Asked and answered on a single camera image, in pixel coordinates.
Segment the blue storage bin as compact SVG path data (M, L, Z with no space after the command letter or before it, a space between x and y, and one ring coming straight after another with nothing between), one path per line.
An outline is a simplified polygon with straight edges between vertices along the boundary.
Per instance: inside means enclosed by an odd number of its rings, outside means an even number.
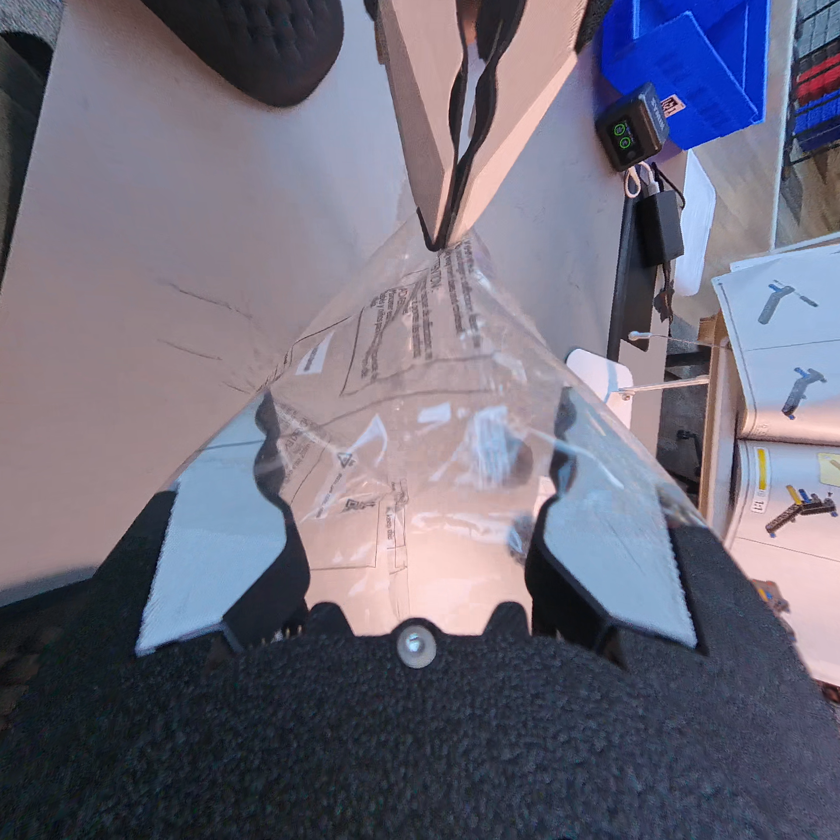
M622 94L651 82L682 150L766 116L770 1L615 1L601 70Z

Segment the black power adapter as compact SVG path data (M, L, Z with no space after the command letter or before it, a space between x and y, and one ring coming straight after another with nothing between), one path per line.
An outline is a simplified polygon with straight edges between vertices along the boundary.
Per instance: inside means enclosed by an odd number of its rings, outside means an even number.
M643 267L665 266L685 254L680 225L682 205L676 190L650 194L637 202L636 224Z

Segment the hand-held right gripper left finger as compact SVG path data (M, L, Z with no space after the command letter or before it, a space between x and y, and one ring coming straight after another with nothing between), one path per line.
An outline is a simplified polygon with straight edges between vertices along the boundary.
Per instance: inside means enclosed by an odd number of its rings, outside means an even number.
M306 620L311 573L277 453L269 395L249 404L175 481L135 653L213 632L235 652Z

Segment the instruction booklet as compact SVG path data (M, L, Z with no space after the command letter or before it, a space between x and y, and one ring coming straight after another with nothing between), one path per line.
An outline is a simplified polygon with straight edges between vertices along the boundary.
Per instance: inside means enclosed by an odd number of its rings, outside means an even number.
M714 279L742 389L724 543L812 676L839 683L838 244Z

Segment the black device green display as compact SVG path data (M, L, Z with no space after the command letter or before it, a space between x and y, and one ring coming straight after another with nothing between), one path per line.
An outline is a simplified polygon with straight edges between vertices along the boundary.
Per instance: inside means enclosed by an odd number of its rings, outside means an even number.
M661 102L654 84L646 81L596 118L596 136L615 172L626 172L664 148L670 131Z

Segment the large clear plastic bag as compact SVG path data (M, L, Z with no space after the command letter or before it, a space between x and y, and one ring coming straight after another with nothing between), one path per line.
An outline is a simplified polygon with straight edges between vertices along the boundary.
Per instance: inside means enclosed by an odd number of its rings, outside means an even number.
M338 604L358 635L414 618L477 635L503 602L530 612L560 394L603 403L491 269L475 235L433 255L403 227L256 398L278 417L306 604Z

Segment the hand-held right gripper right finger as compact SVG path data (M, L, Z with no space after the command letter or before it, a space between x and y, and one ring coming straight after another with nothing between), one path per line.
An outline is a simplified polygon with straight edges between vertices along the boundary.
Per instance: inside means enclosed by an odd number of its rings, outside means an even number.
M696 648L668 514L698 523L673 480L603 404L562 391L553 494L532 532L525 581L537 634L604 648L620 629Z

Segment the white stand base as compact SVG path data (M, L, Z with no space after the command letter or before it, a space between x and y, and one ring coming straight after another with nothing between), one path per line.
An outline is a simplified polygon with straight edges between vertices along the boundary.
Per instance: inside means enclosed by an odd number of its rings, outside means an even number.
M654 383L636 384L630 369L617 361L609 360L583 349L571 351L566 364L570 370L585 383L606 408L627 428L632 428L634 398L639 395L661 394L662 392L683 390L695 386L705 386L710 383L711 352L714 350L729 350L729 340L688 341L675 339L655 332L631 330L627 335L630 343L664 342L664 349L668 342L675 342L680 352L667 353L664 358L664 372L672 368L686 368L703 365L707 373L699 374L687 379L672 374L669 380Z

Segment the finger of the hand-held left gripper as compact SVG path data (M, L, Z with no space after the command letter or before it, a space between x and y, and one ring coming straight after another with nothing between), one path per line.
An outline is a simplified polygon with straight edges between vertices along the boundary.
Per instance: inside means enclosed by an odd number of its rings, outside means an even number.
M409 186L428 249L441 250L454 212L466 42L456 1L380 1L377 38Z
M575 67L584 1L482 2L469 144L456 171L446 245L474 226Z

